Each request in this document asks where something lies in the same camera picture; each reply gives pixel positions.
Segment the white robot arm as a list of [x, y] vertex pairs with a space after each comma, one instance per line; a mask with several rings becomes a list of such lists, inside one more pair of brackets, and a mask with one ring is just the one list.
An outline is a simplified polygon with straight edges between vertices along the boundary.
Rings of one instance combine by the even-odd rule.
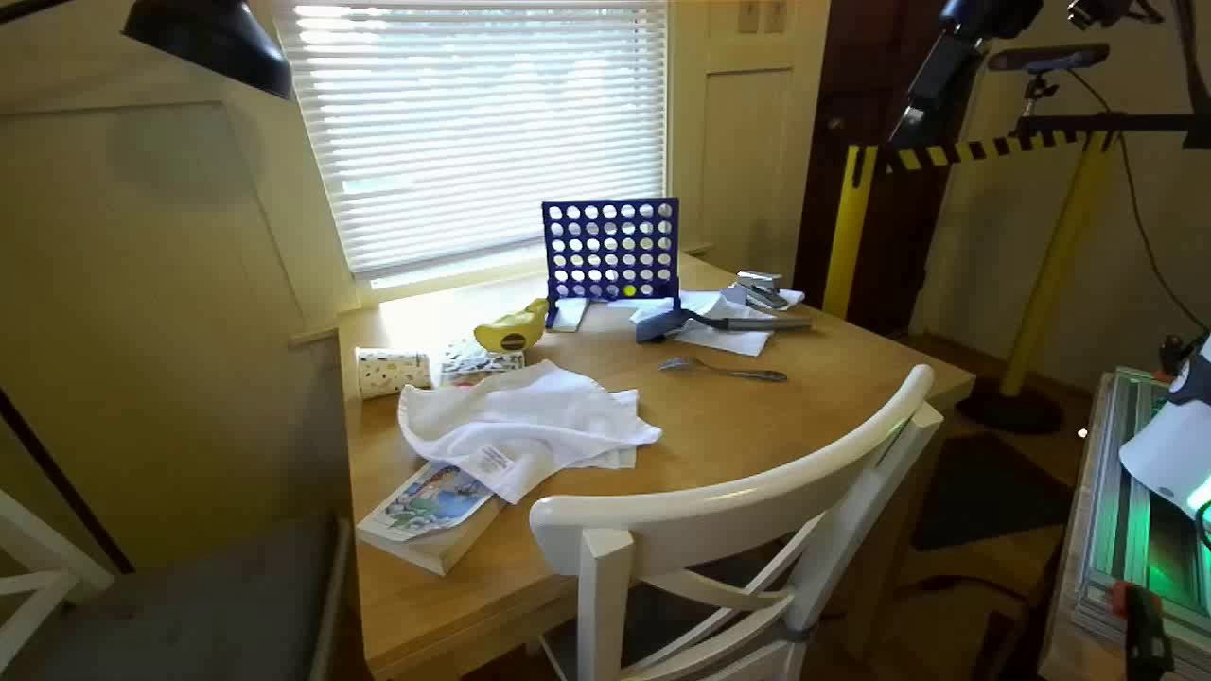
[[1211, 544], [1211, 340], [1183, 358], [1163, 409], [1119, 446], [1119, 466]]

